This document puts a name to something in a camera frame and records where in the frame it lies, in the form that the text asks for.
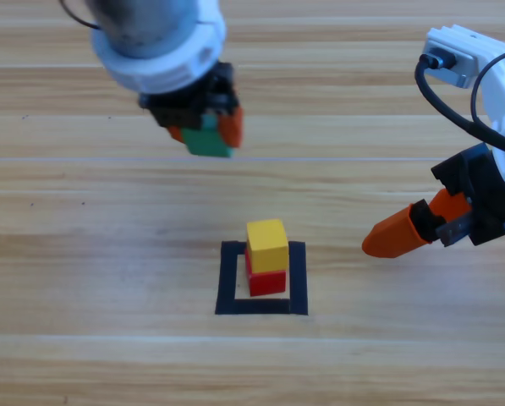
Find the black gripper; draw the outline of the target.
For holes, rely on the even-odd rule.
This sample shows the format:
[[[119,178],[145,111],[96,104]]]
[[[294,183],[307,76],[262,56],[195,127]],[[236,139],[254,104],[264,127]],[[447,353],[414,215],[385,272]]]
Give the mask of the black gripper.
[[[203,116],[215,113],[217,129],[226,145],[239,148],[243,140],[244,109],[234,89],[234,67],[216,62],[196,82],[163,94],[139,95],[139,106],[148,110],[170,136],[184,143],[183,130],[200,129]]]
[[[362,242],[364,253],[397,258],[438,238],[450,246],[469,237],[477,246],[505,235],[505,181],[486,144],[459,152],[431,172],[445,189],[429,205],[420,200],[377,223]]]

